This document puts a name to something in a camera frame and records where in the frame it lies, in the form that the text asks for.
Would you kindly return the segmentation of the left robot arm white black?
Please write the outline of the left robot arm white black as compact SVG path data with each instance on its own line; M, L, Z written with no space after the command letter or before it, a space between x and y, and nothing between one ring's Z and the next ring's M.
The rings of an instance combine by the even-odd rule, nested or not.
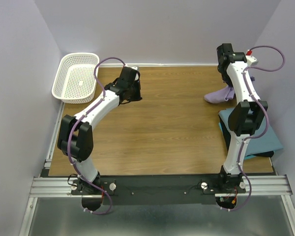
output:
M140 101L140 72L124 66L119 77L102 87L101 94L74 116L65 115L60 124L57 147L68 157L81 182L91 191L100 190L100 174L91 161L93 131L99 122L124 101Z

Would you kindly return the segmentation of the purple t shirt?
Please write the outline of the purple t shirt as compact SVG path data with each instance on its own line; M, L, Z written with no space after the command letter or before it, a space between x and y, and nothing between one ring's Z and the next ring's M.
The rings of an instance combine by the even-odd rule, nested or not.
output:
M204 96L204 100L211 104L218 104L229 100L233 100L235 98L235 95L236 93L233 86L227 85L223 89L206 94Z

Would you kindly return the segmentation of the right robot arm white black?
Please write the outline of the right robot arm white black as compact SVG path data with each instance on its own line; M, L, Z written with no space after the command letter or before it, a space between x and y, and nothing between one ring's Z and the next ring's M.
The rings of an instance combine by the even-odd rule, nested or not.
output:
M268 105L260 100L253 87L245 53L234 52L231 43L223 43L217 47L217 58L218 71L222 79L233 86L237 102L228 117L231 140L217 178L218 190L226 193L240 186L248 144L260 128Z

